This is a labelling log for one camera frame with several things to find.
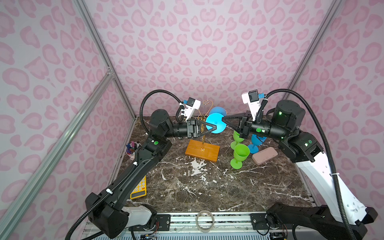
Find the blue wine glass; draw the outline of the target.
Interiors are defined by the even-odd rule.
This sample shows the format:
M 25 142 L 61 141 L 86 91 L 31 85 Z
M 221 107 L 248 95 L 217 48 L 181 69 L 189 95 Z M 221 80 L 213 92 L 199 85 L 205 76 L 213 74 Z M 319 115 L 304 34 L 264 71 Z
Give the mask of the blue wine glass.
M 261 146 L 265 140 L 267 138 L 266 137 L 259 137 L 257 135 L 252 135 L 251 137 L 251 144 L 248 145 L 248 148 L 250 150 L 250 154 L 255 154 L 259 151 L 259 146 Z
M 206 123 L 216 126 L 216 130 L 212 131 L 212 134 L 220 134 L 226 129 L 227 124 L 222 120 L 226 115 L 227 111 L 222 107 L 214 107 L 210 110 Z

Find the green wine glass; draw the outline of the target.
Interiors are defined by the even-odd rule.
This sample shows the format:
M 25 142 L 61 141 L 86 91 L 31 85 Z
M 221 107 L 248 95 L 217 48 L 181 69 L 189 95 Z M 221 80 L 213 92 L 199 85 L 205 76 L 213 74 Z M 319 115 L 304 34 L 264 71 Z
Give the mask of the green wine glass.
M 238 170 L 243 166 L 243 161 L 245 161 L 250 155 L 250 149 L 248 146 L 243 144 L 238 144 L 234 149 L 234 158 L 231 160 L 232 168 Z
M 234 150 L 236 145 L 241 144 L 245 139 L 240 137 L 240 134 L 236 131 L 233 133 L 234 141 L 230 144 L 231 148 Z

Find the gold wire rack wooden base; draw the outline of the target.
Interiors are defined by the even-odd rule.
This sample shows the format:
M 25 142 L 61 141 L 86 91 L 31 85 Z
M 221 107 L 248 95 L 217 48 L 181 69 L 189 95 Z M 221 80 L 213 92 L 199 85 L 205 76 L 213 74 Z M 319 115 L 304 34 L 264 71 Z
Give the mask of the gold wire rack wooden base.
M 205 106 L 211 105 L 211 106 L 205 114 L 202 114 L 201 111 L 198 110 L 199 115 L 195 117 L 195 119 L 205 122 L 208 117 L 208 113 L 213 108 L 213 104 L 214 103 L 211 100 L 203 101 L 203 105 Z M 216 163 L 218 160 L 219 150 L 220 150 L 219 146 L 206 143 L 206 136 L 203 136 L 201 141 L 190 140 L 185 154 L 190 157 L 203 159 L 206 161 Z

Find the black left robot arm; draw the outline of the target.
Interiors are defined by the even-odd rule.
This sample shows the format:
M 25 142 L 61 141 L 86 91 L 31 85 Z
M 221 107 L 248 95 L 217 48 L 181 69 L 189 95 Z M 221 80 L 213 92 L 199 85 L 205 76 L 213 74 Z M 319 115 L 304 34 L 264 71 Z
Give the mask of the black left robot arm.
M 168 153 L 172 146 L 170 137 L 199 138 L 204 135 L 201 126 L 206 122 L 187 120 L 173 123 L 166 110 L 152 113 L 147 139 L 135 151 L 133 163 L 106 189 L 98 195 L 91 193 L 86 199 L 90 221 L 100 232 L 90 240 L 105 234 L 110 239 L 117 237 L 125 228 L 142 226 L 152 230 L 156 223 L 156 210 L 148 205 L 123 211 L 129 196 L 147 175 Z

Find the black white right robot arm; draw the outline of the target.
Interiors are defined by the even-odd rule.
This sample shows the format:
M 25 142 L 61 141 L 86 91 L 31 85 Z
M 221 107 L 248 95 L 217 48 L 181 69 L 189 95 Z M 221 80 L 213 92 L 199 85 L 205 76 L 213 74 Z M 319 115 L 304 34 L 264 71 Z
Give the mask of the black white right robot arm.
M 282 100 L 273 110 L 271 120 L 259 123 L 251 112 L 223 117 L 223 122 L 241 138 L 253 134 L 278 142 L 278 148 L 312 181 L 325 205 L 303 208 L 275 203 L 267 210 L 270 228 L 283 225 L 310 228 L 327 240 L 361 240 L 367 224 L 378 216 L 374 208 L 362 204 L 341 180 L 330 164 L 324 145 L 310 133 L 300 130 L 306 111 L 294 101 Z

